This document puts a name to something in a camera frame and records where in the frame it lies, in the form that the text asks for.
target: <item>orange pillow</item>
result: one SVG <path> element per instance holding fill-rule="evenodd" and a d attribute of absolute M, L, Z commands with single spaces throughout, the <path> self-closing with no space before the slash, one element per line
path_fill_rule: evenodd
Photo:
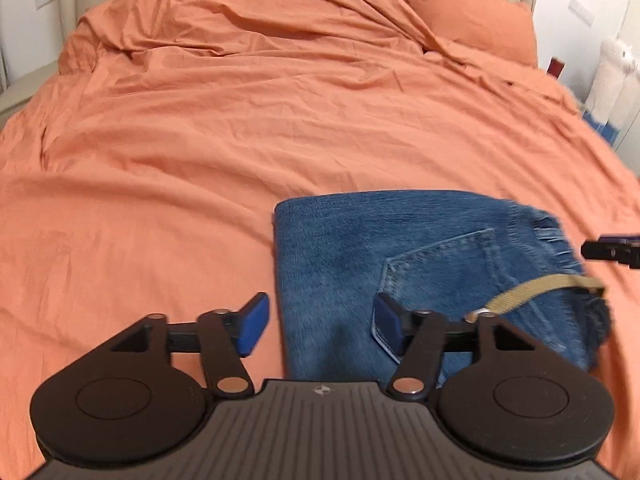
<path fill-rule="evenodd" d="M 531 10 L 508 0 L 404 0 L 441 38 L 538 66 Z"/>

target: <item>blue jeans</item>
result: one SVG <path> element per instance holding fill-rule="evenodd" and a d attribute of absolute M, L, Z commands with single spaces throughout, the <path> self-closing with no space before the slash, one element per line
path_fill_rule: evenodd
<path fill-rule="evenodd" d="M 514 286 L 582 267 L 549 213 L 459 191 L 377 191 L 287 200 L 275 211 L 288 377 L 388 381 L 399 361 L 373 321 L 377 292 L 450 320 Z M 606 304 L 572 288 L 504 316 L 587 369 L 609 333 Z M 447 354 L 440 382 L 470 363 Z"/>

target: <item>beige strap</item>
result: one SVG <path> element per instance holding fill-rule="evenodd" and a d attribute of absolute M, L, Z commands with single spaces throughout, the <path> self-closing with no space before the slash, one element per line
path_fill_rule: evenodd
<path fill-rule="evenodd" d="M 467 314 L 465 319 L 469 323 L 475 323 L 481 314 L 500 316 L 522 306 L 540 294 L 573 286 L 588 288 L 592 294 L 597 294 L 600 297 L 602 297 L 605 290 L 604 284 L 598 278 L 588 278 L 578 274 L 548 274 L 541 278 L 521 283 L 502 294 L 498 294 L 484 308 Z"/>

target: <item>orange bedsheet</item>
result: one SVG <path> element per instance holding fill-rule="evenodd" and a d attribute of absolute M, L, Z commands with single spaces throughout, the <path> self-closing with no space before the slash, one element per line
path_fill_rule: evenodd
<path fill-rule="evenodd" d="M 640 228 L 640 185 L 559 85 L 438 42 L 401 0 L 114 0 L 60 73 L 0 137 L 4 480 L 42 461 L 29 400 L 51 374 L 149 312 L 273 298 L 281 200 L 461 189 L 555 213 L 576 248 Z M 640 272 L 587 268 L 615 322 L 600 460 L 637 479 Z M 246 364 L 283 374 L 275 306 Z"/>

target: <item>white wall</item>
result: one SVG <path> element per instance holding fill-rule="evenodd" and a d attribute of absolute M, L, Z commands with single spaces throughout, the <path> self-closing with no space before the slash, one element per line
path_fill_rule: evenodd
<path fill-rule="evenodd" d="M 0 0 L 0 46 L 9 83 L 54 61 L 62 49 L 58 1 Z"/>
<path fill-rule="evenodd" d="M 566 66 L 560 81 L 584 100 L 600 59 L 600 42 L 618 34 L 629 0 L 579 1 L 595 15 L 591 27 L 568 9 L 569 0 L 538 0 L 534 24 L 540 67 L 546 69 L 554 56 L 562 59 Z"/>

